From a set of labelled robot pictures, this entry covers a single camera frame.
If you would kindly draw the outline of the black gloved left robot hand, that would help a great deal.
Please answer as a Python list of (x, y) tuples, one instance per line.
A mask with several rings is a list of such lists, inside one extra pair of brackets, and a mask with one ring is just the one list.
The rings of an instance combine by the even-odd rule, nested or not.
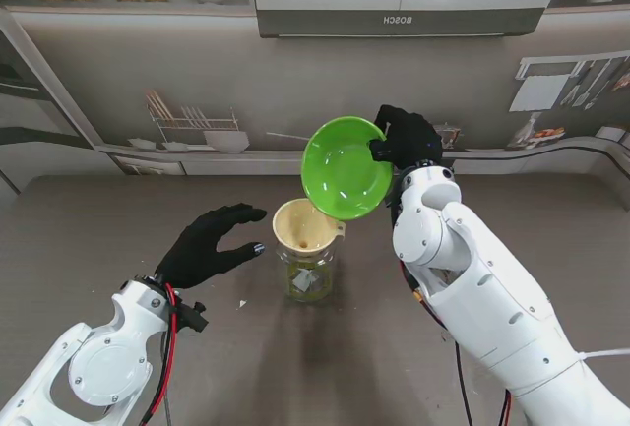
[(193, 288), (262, 255), (266, 247), (260, 242), (226, 251), (219, 251), (218, 244), (236, 225), (258, 222), (266, 215), (265, 210), (239, 203), (198, 216), (157, 265), (156, 281), (172, 288)]

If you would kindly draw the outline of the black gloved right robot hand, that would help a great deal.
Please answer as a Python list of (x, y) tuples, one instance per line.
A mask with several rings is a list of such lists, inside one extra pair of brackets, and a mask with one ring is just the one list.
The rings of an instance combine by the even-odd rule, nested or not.
[(392, 163), (400, 171), (423, 164), (441, 163), (441, 137), (422, 115), (384, 104), (374, 124), (386, 136), (384, 141), (373, 140), (369, 143), (375, 161)]

